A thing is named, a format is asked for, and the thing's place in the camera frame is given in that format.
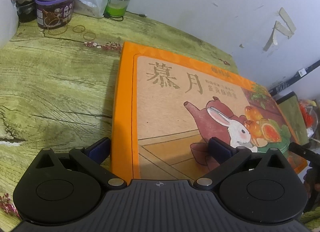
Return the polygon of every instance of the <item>barcode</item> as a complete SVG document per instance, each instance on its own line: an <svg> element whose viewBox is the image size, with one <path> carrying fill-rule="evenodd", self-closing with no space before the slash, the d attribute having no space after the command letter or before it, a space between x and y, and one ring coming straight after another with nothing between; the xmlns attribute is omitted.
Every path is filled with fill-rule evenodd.
<svg viewBox="0 0 320 232"><path fill-rule="evenodd" d="M37 16L40 18L40 19L43 19L43 15L42 15L42 11L37 9Z"/></svg>
<svg viewBox="0 0 320 232"><path fill-rule="evenodd" d="M37 18L38 24L43 25L43 19Z"/></svg>

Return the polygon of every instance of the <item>purple rim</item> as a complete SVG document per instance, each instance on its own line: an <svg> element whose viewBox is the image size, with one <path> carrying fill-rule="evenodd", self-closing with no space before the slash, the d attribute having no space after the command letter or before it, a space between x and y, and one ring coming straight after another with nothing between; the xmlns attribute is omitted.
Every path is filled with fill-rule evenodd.
<svg viewBox="0 0 320 232"><path fill-rule="evenodd" d="M53 0L53 1L35 0L35 2L38 5L54 5L54 4L63 3L65 1L68 1L68 0Z"/></svg>

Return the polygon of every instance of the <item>ribbed gray panel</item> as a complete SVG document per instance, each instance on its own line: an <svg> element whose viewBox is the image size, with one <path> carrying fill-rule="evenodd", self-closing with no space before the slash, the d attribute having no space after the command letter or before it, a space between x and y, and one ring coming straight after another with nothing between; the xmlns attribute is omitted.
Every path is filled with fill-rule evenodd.
<svg viewBox="0 0 320 232"><path fill-rule="evenodd" d="M214 194L186 180L132 180L109 191L97 209L72 224L41 227L22 222L14 232L307 232L298 221L277 226L247 223L230 215Z"/></svg>

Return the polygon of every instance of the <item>silver screw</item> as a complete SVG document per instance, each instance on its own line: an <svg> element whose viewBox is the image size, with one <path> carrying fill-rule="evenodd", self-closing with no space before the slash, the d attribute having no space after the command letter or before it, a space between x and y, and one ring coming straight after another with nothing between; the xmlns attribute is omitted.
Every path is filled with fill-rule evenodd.
<svg viewBox="0 0 320 232"><path fill-rule="evenodd" d="M111 186L121 186L122 184L124 184L124 181L120 178L112 178L108 181L108 184Z"/></svg>
<svg viewBox="0 0 320 232"><path fill-rule="evenodd" d="M202 186L209 186L212 184L212 180L209 178L200 178L197 179L197 183Z"/></svg>

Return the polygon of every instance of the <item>triangular cutout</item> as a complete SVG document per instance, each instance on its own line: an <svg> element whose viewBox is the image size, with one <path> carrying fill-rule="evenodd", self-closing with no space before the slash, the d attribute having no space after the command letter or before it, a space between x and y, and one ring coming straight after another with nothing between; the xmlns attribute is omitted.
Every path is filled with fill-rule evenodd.
<svg viewBox="0 0 320 232"><path fill-rule="evenodd" d="M277 155L271 156L267 166L284 169L284 166Z"/></svg>
<svg viewBox="0 0 320 232"><path fill-rule="evenodd" d="M54 166L54 164L51 160L51 157L49 155L43 155L36 168L41 169L41 168L47 168L52 166Z"/></svg>

